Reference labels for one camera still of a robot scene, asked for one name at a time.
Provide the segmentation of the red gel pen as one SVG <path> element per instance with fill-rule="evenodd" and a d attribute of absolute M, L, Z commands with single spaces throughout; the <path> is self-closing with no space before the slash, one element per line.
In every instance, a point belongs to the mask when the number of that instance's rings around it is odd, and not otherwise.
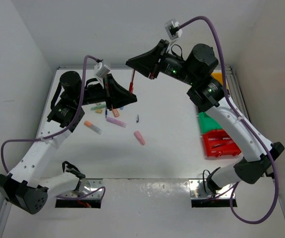
<path fill-rule="evenodd" d="M 134 83 L 134 77 L 135 77 L 135 70 L 132 70 L 131 80 L 129 84 L 129 92 L 130 94 L 133 94 L 133 83 Z"/>

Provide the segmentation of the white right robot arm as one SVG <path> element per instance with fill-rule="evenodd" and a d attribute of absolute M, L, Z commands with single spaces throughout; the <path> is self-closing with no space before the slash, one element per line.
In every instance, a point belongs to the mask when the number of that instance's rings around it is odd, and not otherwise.
<path fill-rule="evenodd" d="M 212 76 L 219 62 L 211 47 L 197 44 L 187 59 L 168 53 L 168 47 L 168 41 L 160 40 L 152 50 L 125 64 L 149 79 L 163 73 L 190 85 L 187 95 L 198 111 L 213 118 L 239 147 L 241 160 L 208 176 L 206 184 L 211 192 L 239 181 L 254 184 L 271 165 L 267 153 L 275 160 L 284 146 L 265 138 L 239 109 L 229 105 L 232 99 L 224 95 L 221 83 Z"/>

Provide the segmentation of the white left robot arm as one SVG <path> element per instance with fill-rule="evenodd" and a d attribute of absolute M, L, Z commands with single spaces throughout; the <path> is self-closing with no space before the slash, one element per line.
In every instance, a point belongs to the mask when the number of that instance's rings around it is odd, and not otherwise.
<path fill-rule="evenodd" d="M 62 74 L 40 137 L 13 169 L 0 175 L 0 192 L 7 202 L 36 214 L 49 198 L 67 192 L 75 194 L 74 200 L 85 197 L 85 175 L 71 163 L 63 162 L 59 176 L 43 179 L 42 174 L 82 120 L 85 114 L 82 106 L 100 102 L 112 110 L 137 102 L 137 97 L 119 85 L 110 73 L 102 83 L 96 78 L 82 80 L 76 71 Z"/>

